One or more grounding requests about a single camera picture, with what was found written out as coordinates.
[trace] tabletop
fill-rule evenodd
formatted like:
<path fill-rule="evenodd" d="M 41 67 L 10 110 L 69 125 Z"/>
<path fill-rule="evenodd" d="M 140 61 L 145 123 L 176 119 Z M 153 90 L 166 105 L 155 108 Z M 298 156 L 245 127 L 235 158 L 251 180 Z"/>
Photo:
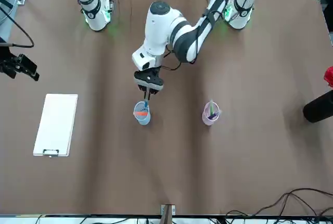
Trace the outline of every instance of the tabletop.
<path fill-rule="evenodd" d="M 219 22 L 194 65 L 162 70 L 151 122 L 131 54 L 155 0 L 114 0 L 112 23 L 93 32 L 77 0 L 27 0 L 16 21 L 35 41 L 25 53 L 40 80 L 0 79 L 0 214 L 255 213 L 299 187 L 333 191 L 333 119 L 307 123 L 302 107 L 329 90 L 332 47 L 314 0 L 256 0 L 236 31 Z M 163 0 L 195 23 L 205 0 Z M 11 40 L 29 43 L 13 28 Z M 177 65 L 173 55 L 167 66 Z M 69 157 L 33 157 L 47 93 L 79 95 Z M 223 111 L 202 123 L 206 102 Z M 331 199 L 300 193 L 315 209 Z M 278 214 L 269 209 L 263 214 Z M 297 202 L 285 214 L 304 215 Z"/>

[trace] black robot arm segment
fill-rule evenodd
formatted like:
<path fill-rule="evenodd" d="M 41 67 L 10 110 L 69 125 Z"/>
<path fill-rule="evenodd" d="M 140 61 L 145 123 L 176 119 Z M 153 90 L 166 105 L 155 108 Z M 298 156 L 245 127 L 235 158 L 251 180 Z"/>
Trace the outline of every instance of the black robot arm segment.
<path fill-rule="evenodd" d="M 228 0 L 215 0 L 212 6 L 204 11 L 195 27 L 191 27 L 187 20 L 183 20 L 175 26 L 170 36 L 170 42 L 173 45 L 175 56 L 180 62 L 188 63 L 196 59 L 203 42 L 212 31 L 227 2 Z"/>

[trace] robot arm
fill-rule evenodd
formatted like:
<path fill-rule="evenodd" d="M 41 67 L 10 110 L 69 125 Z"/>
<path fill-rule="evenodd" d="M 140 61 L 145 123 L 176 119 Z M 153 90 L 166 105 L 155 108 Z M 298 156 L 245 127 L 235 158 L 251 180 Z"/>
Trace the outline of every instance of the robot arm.
<path fill-rule="evenodd" d="M 171 44 L 180 62 L 192 62 L 221 15 L 228 0 L 211 0 L 197 24 L 192 27 L 180 11 L 165 2 L 151 4 L 143 45 L 132 60 L 140 71 L 161 66 L 165 46 Z"/>
<path fill-rule="evenodd" d="M 145 99 L 163 89 L 163 80 L 158 74 L 166 45 L 172 45 L 174 54 L 181 63 L 191 63 L 222 12 L 227 11 L 224 19 L 230 26 L 242 29 L 250 18 L 253 2 L 254 0 L 210 0 L 202 17 L 193 27 L 180 11 L 167 3 L 152 3 L 147 15 L 144 43 L 132 54 L 132 60 L 139 69 L 134 73 L 134 79 L 145 92 Z"/>

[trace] white floor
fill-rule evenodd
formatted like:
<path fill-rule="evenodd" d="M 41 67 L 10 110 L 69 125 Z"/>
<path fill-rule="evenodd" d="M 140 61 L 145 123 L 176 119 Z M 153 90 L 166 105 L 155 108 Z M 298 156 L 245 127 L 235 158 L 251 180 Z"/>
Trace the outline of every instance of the white floor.
<path fill-rule="evenodd" d="M 56 217 L 47 217 L 47 218 L 40 218 L 38 223 L 36 223 L 38 219 L 37 215 L 36 217 L 0 217 L 0 224 L 81 224 L 81 221 L 83 218 L 56 218 Z M 118 218 L 87 218 L 83 224 L 112 224 L 117 221 L 121 221 L 123 219 Z M 184 218 L 173 218 L 172 221 L 174 224 L 215 224 L 213 221 L 208 219 L 184 219 Z M 246 220 L 244 223 L 244 220 L 237 219 L 233 221 L 233 224 L 273 224 L 275 220 L 269 220 L 268 222 L 266 220 L 261 219 L 252 219 L 252 220 Z M 279 223 L 287 223 L 292 224 L 290 221 L 284 221 L 280 220 Z M 306 221 L 293 221 L 294 224 L 307 224 Z M 121 222 L 122 224 L 146 224 L 146 219 L 128 219 L 124 222 Z M 149 219 L 150 224 L 159 224 L 158 219 Z"/>

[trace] marker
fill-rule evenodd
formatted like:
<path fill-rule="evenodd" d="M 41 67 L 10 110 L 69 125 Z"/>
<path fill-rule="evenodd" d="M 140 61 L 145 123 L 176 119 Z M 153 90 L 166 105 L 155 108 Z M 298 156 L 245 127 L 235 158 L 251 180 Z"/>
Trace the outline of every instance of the marker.
<path fill-rule="evenodd" d="M 147 116 L 148 112 L 139 111 L 139 112 L 135 112 L 135 114 L 138 115 L 138 116 Z"/>
<path fill-rule="evenodd" d="M 217 116 L 217 113 L 214 113 L 208 117 L 208 119 L 212 120 L 215 116 Z"/>

